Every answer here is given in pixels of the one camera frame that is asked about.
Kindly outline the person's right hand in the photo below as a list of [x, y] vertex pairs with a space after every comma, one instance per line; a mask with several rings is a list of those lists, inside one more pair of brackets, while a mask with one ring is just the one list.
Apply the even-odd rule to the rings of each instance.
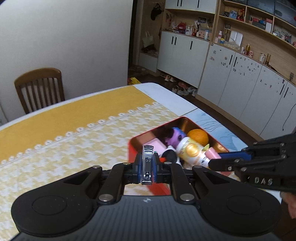
[[280, 196], [288, 206], [288, 212], [290, 214], [291, 219], [295, 219], [296, 218], [296, 195], [289, 192], [281, 192]]

